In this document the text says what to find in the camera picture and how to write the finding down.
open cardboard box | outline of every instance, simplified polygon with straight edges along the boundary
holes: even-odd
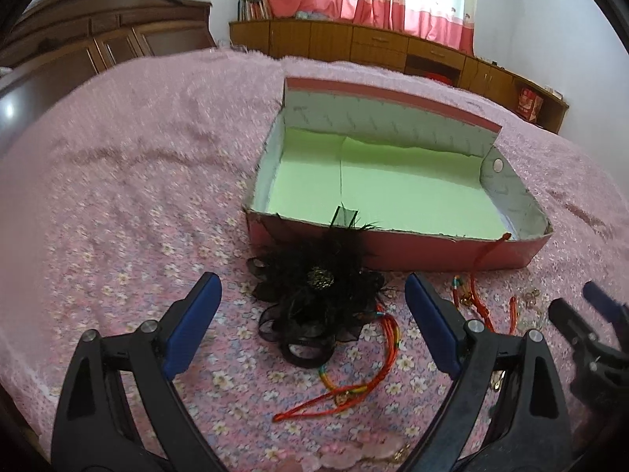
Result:
[[[287,78],[245,212],[256,251],[322,233],[337,209],[357,211],[366,266],[469,271],[526,266],[552,226],[494,147],[501,127],[393,90]]]

bedsheet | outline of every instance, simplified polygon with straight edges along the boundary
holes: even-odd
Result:
[[[629,210],[609,177],[563,138],[435,81],[349,63],[205,50],[137,59],[93,78],[0,160],[0,381],[44,448],[81,333],[92,327],[104,335],[128,332],[161,317],[202,271],[221,277],[223,300],[189,370],[174,383],[232,471],[272,470],[283,450],[316,451],[362,430],[393,431],[414,443],[427,428],[450,381],[436,370],[411,320],[401,272],[387,275],[386,305],[403,341],[386,381],[339,416],[271,421],[323,391],[314,371],[286,364],[257,336],[264,306],[250,295],[255,281],[245,266],[250,252],[241,202],[286,75],[402,90],[502,125],[496,146],[545,208],[555,233],[527,268],[480,274],[479,292],[497,331],[506,332],[509,297],[540,291],[536,306],[521,308],[518,332],[542,329],[576,428],[587,411],[567,390],[570,347],[544,313],[551,299],[563,296],[614,344],[611,327],[580,295],[590,279],[618,299],[629,293]],[[427,276],[447,296],[451,275]],[[358,342],[334,355],[329,374],[338,382],[370,377],[382,346],[379,327],[367,325]],[[146,446],[160,452],[128,376],[125,384]],[[487,398],[468,451],[487,428]]]

green paper lining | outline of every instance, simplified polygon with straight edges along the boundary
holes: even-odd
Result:
[[[327,225],[344,206],[358,225],[494,240],[507,229],[480,185],[481,163],[289,127],[267,212]]]

headboard panel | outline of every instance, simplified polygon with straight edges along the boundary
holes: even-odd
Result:
[[[24,12],[0,50],[0,65],[16,67],[69,42],[169,20],[208,22],[210,2],[196,0],[41,0]]]

stack of books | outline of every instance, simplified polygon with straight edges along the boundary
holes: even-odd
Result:
[[[269,0],[238,0],[238,20],[256,21],[272,19]]]

